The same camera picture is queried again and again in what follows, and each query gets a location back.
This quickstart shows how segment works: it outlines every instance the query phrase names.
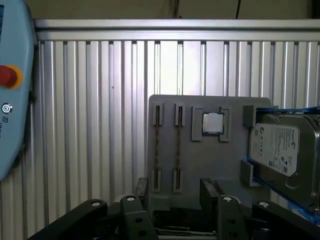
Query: red emergency stop button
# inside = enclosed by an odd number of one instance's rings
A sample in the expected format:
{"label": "red emergency stop button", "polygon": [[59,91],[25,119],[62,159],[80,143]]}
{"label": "red emergency stop button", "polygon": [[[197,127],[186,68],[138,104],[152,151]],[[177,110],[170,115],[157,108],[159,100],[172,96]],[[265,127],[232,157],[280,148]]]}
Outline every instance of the red emergency stop button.
{"label": "red emergency stop button", "polygon": [[2,86],[12,86],[18,80],[17,73],[14,69],[0,65],[0,85]]}

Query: aluminum panel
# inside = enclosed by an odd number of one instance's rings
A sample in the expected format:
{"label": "aluminum panel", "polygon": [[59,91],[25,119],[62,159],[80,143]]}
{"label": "aluminum panel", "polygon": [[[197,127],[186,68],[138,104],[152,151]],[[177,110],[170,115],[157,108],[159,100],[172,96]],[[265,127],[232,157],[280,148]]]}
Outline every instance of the aluminum panel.
{"label": "aluminum panel", "polygon": [[2,240],[26,239],[87,199],[130,193],[146,171],[152,94],[320,103],[320,21],[35,23],[36,98],[25,149],[0,184]]}

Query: hard disk drive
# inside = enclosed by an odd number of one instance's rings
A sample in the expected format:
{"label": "hard disk drive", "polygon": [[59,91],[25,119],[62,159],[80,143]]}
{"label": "hard disk drive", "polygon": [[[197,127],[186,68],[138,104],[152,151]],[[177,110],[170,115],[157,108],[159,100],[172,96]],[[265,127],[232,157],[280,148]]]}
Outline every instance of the hard disk drive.
{"label": "hard disk drive", "polygon": [[257,112],[249,138],[255,179],[308,212],[320,206],[318,116]]}

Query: cpu processor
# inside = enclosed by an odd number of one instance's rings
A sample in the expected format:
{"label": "cpu processor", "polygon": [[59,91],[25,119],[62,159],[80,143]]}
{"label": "cpu processor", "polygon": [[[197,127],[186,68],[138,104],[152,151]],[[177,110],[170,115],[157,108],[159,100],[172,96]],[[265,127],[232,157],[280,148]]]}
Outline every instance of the cpu processor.
{"label": "cpu processor", "polygon": [[202,135],[221,135],[224,133],[224,114],[204,112],[202,117]]}

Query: drive sticker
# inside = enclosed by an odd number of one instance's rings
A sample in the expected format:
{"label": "drive sticker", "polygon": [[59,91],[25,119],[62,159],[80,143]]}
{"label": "drive sticker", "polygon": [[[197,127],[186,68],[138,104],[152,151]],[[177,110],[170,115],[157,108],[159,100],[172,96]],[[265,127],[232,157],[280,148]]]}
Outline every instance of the drive sticker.
{"label": "drive sticker", "polygon": [[250,133],[250,159],[288,177],[297,171],[300,131],[297,127],[256,124]]}

